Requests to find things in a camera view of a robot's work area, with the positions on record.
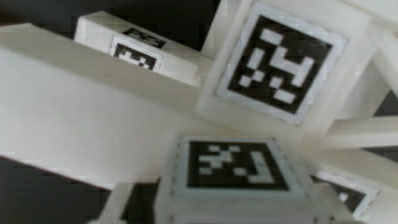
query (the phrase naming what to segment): white border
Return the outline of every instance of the white border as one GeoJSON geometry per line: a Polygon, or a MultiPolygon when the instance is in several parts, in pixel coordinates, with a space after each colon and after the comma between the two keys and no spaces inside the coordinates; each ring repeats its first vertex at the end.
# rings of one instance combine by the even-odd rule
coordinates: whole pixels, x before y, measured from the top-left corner
{"type": "Polygon", "coordinates": [[[134,40],[127,36],[125,36],[125,38],[122,38],[118,36],[113,36],[111,45],[109,45],[109,51],[108,51],[109,55],[113,56],[113,54],[115,54],[116,44],[122,44],[125,47],[129,47],[132,50],[136,50],[141,54],[147,54],[156,59],[156,63],[154,63],[150,71],[157,72],[159,66],[161,66],[161,62],[163,62],[161,55],[157,53],[154,53],[150,50],[147,50],[147,47],[143,47],[143,46],[148,46],[148,45],[143,42],[140,42],[138,40],[134,40]]]}
{"type": "Polygon", "coordinates": [[[205,194],[205,195],[221,195],[221,196],[255,196],[255,197],[305,197],[303,189],[298,184],[296,174],[292,173],[289,163],[285,161],[282,152],[276,147],[273,139],[253,139],[253,138],[230,138],[230,137],[182,137],[179,141],[179,157],[177,157],[177,166],[175,166],[175,183],[173,189],[177,194],[205,194]],[[271,190],[250,190],[250,189],[195,189],[186,187],[188,182],[188,149],[189,142],[236,142],[236,143],[264,143],[269,148],[269,154],[275,159],[275,163],[280,169],[280,174],[283,177],[285,185],[289,191],[271,191],[271,190]]]}
{"type": "Polygon", "coordinates": [[[323,81],[326,79],[326,74],[330,73],[337,56],[342,51],[344,42],[346,41],[337,34],[330,33],[324,29],[308,24],[301,19],[294,18],[289,14],[273,9],[264,3],[255,2],[248,12],[248,18],[241,29],[241,36],[236,42],[214,95],[248,106],[253,110],[282,119],[287,123],[299,125],[301,120],[305,118],[308,106],[314,101],[315,93],[319,91],[323,81]],[[244,45],[248,42],[248,37],[259,16],[264,16],[266,18],[275,20],[283,26],[305,33],[310,37],[317,38],[331,45],[330,53],[319,68],[312,86],[307,90],[307,96],[301,100],[301,104],[296,110],[296,115],[291,115],[285,111],[282,111],[280,109],[276,109],[275,107],[271,107],[269,105],[266,105],[264,103],[260,103],[259,101],[255,101],[253,99],[227,90],[227,84],[232,78],[232,71],[237,66],[239,56],[243,54],[244,45]]]}
{"type": "Polygon", "coordinates": [[[342,176],[339,176],[337,174],[333,174],[331,172],[315,171],[314,177],[319,178],[323,181],[331,182],[339,186],[363,193],[365,196],[351,214],[353,218],[360,219],[362,213],[369,207],[369,203],[374,200],[379,191],[369,188],[365,185],[356,183],[353,180],[349,180],[342,176]]]}

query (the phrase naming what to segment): white panel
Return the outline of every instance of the white panel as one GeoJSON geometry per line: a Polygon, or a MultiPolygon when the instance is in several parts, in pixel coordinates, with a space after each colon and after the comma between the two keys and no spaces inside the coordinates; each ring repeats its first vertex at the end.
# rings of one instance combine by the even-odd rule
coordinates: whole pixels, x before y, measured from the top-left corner
{"type": "Polygon", "coordinates": [[[111,188],[154,180],[196,89],[31,25],[0,29],[0,155],[111,188]]]}

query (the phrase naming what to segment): white cube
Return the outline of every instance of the white cube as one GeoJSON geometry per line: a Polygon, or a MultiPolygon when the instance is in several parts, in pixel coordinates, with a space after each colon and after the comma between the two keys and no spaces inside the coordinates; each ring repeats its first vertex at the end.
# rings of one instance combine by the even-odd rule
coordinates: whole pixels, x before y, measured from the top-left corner
{"type": "Polygon", "coordinates": [[[209,59],[186,46],[104,12],[77,19],[74,41],[120,60],[198,87],[209,59]]]}
{"type": "Polygon", "coordinates": [[[239,7],[196,113],[244,133],[312,141],[374,52],[371,18],[337,1],[260,0],[239,7]]]}
{"type": "Polygon", "coordinates": [[[273,139],[184,137],[161,176],[156,224],[328,220],[301,168],[273,139]]]}

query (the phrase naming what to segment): black and white square pattern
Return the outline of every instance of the black and white square pattern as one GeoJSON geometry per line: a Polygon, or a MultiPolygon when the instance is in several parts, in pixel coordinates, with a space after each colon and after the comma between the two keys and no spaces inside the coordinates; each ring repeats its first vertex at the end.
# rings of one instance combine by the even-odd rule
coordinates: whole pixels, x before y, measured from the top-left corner
{"type": "Polygon", "coordinates": [[[319,171],[312,176],[314,183],[324,182],[330,184],[346,209],[353,217],[360,219],[360,215],[367,209],[369,203],[374,200],[378,191],[356,183],[342,176],[319,171]]]}
{"type": "Polygon", "coordinates": [[[189,142],[188,187],[287,191],[264,143],[189,142]]]}
{"type": "Polygon", "coordinates": [[[159,40],[152,35],[148,35],[145,32],[141,32],[138,29],[129,28],[124,34],[138,41],[141,41],[145,44],[148,44],[152,47],[159,48],[164,46],[164,41],[159,40]]]}
{"type": "Polygon", "coordinates": [[[143,69],[157,71],[161,56],[140,46],[134,40],[125,41],[113,37],[109,54],[143,69]]]}
{"type": "Polygon", "coordinates": [[[291,166],[271,139],[188,138],[179,154],[179,190],[285,195],[299,192],[291,166]]]}
{"type": "Polygon", "coordinates": [[[216,95],[299,124],[344,40],[255,3],[216,95]]]}

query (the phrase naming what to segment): white box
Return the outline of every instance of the white box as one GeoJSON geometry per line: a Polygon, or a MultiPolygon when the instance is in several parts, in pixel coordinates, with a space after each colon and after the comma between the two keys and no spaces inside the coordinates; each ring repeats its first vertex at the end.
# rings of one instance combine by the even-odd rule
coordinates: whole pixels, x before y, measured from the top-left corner
{"type": "Polygon", "coordinates": [[[296,170],[273,139],[184,137],[161,175],[156,224],[328,220],[296,170]]]}
{"type": "Polygon", "coordinates": [[[97,12],[79,17],[74,41],[184,84],[200,86],[200,76],[207,72],[196,70],[202,64],[211,64],[209,59],[108,13],[97,12]]]}
{"type": "MultiPolygon", "coordinates": [[[[356,74],[362,73],[374,52],[374,44],[371,42],[371,38],[365,35],[369,27],[369,16],[337,1],[324,1],[321,3],[312,0],[305,0],[294,3],[291,3],[287,0],[244,1],[244,4],[241,3],[239,7],[239,14],[236,14],[234,17],[221,51],[216,56],[211,73],[205,79],[200,100],[196,104],[196,113],[204,119],[211,120],[214,123],[246,134],[264,134],[291,140],[299,140],[305,137],[307,141],[312,141],[324,135],[331,121],[337,117],[342,102],[351,93],[351,89],[358,80],[356,74]],[[244,43],[248,40],[255,19],[268,19],[268,23],[271,23],[269,20],[273,22],[276,21],[275,24],[271,24],[278,28],[271,28],[273,26],[264,25],[264,27],[268,27],[262,29],[266,41],[257,41],[257,43],[260,43],[264,46],[262,49],[271,49],[271,52],[266,53],[266,50],[260,51],[260,49],[252,50],[252,54],[248,51],[244,57],[239,57],[241,49],[244,46],[248,46],[244,43]],[[282,28],[289,29],[291,31],[285,35],[280,35],[275,30],[282,28]],[[289,81],[280,81],[280,74],[283,74],[283,78],[292,78],[292,74],[289,72],[280,74],[276,72],[271,73],[271,71],[276,70],[291,70],[296,72],[296,74],[299,74],[299,68],[305,70],[305,66],[312,63],[317,63],[310,61],[310,57],[307,60],[303,60],[305,55],[301,53],[298,53],[301,62],[296,61],[292,63],[289,60],[296,60],[296,58],[283,59],[282,57],[289,51],[285,52],[287,48],[283,47],[283,49],[275,47],[275,45],[278,45],[276,43],[280,38],[283,39],[283,36],[291,40],[296,40],[298,36],[294,35],[301,35],[299,38],[305,37],[307,40],[312,38],[310,40],[314,42],[317,40],[315,43],[319,45],[315,49],[321,48],[321,43],[326,43],[335,48],[326,53],[330,57],[324,56],[324,60],[330,63],[324,62],[328,67],[319,72],[323,76],[319,76],[317,81],[314,81],[312,89],[308,87],[310,94],[301,98],[301,107],[298,107],[296,110],[298,113],[291,115],[287,112],[280,111],[280,106],[266,105],[266,103],[255,100],[253,96],[257,93],[257,96],[266,96],[266,94],[269,94],[268,96],[273,96],[276,94],[276,98],[280,99],[278,101],[275,100],[275,96],[268,97],[269,99],[266,97],[260,98],[260,100],[273,100],[275,105],[282,101],[289,101],[289,99],[294,98],[294,96],[291,96],[285,91],[276,93],[278,89],[285,90],[283,85],[292,86],[287,83],[289,81]],[[269,61],[273,58],[271,64],[275,64],[275,66],[271,66],[269,70],[266,70],[269,67],[268,61],[257,60],[260,55],[264,55],[262,59],[269,61]],[[241,68],[239,70],[234,69],[237,60],[236,58],[241,58],[241,61],[246,61],[246,66],[239,61],[239,63],[243,63],[243,67],[237,67],[241,68]],[[253,65],[257,63],[262,66],[259,66],[260,69],[266,69],[250,69],[250,67],[255,67],[253,65]],[[236,77],[230,76],[232,71],[237,71],[236,77]],[[252,74],[244,75],[239,71],[252,71],[252,74]],[[252,96],[246,97],[248,93],[241,93],[241,89],[253,89],[252,96]]],[[[294,49],[294,47],[289,48],[292,54],[301,52],[298,49],[294,49]]]]}

